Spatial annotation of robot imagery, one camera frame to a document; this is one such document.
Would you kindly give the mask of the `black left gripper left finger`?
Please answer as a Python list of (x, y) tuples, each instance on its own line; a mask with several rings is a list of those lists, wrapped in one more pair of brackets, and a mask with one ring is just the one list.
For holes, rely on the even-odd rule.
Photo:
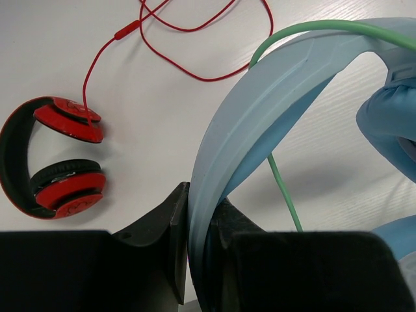
[(2, 311), (177, 311), (187, 270), (182, 182), (156, 208), (109, 233), (1, 233)]

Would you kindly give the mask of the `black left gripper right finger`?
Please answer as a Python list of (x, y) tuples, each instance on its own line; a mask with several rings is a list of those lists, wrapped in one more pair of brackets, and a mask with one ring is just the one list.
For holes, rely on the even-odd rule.
[(392, 251), (362, 231), (267, 232), (229, 201), (207, 241), (212, 311), (410, 311)]

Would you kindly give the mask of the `light blue headphones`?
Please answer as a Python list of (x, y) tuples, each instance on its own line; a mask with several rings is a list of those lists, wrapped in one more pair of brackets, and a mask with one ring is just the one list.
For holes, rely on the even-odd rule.
[(273, 151), (329, 82), (358, 55), (377, 54), (387, 82), (415, 75), (415, 20), (327, 19), (282, 29), (255, 51), (223, 100), (194, 163), (188, 195), (188, 258), (200, 307), (214, 311), (203, 280), (216, 207)]

